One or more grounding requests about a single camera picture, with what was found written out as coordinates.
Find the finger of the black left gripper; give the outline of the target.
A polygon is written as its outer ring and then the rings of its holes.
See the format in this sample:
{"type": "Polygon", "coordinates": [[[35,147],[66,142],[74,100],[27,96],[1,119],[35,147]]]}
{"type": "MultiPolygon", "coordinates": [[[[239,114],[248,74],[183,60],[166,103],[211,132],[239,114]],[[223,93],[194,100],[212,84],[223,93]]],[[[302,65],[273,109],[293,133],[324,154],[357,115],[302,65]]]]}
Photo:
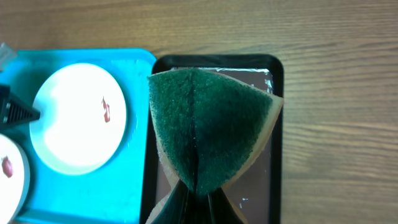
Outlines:
{"type": "Polygon", "coordinates": [[[1,84],[1,128],[13,128],[40,118],[40,112],[11,92],[9,85],[1,84]]]}

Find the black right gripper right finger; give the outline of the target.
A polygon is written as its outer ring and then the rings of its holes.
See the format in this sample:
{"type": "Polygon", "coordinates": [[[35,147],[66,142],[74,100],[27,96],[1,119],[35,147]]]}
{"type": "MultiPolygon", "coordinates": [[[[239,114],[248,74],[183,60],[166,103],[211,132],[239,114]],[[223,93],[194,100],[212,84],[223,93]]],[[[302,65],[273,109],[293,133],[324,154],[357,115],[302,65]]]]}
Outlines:
{"type": "Polygon", "coordinates": [[[207,195],[209,224],[243,224],[221,188],[207,195]]]}

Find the light blue plate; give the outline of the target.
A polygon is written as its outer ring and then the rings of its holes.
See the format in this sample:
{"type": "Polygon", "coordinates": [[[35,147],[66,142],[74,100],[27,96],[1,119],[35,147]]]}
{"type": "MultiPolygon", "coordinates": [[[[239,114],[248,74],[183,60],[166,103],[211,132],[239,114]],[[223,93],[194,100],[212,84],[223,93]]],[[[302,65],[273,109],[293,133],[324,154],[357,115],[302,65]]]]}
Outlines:
{"type": "Polygon", "coordinates": [[[82,175],[104,165],[126,128],[127,108],[117,81],[105,69],[75,63],[57,70],[40,87],[29,125],[34,150],[45,165],[82,175]]]}

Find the green scouring sponge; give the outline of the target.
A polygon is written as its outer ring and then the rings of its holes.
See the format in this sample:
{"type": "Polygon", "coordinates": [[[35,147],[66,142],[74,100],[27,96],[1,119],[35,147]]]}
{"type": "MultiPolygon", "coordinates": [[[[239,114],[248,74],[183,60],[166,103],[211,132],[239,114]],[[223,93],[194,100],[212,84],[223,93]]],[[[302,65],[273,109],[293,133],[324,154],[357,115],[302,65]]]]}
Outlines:
{"type": "MultiPolygon", "coordinates": [[[[254,164],[284,101],[230,76],[200,69],[156,73],[148,83],[159,159],[175,176],[175,186],[181,180],[195,195],[193,223],[208,223],[207,195],[218,188],[224,191],[254,164]]],[[[149,223],[172,191],[158,210],[152,210],[149,223]]]]}

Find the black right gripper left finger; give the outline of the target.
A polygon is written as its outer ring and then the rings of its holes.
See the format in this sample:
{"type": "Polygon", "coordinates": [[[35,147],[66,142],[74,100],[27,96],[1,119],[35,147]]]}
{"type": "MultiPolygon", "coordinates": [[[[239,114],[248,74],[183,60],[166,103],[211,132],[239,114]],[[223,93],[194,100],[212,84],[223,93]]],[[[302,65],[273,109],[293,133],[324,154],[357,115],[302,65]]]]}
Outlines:
{"type": "Polygon", "coordinates": [[[164,207],[154,219],[154,224],[191,224],[195,195],[179,180],[164,207]]]}

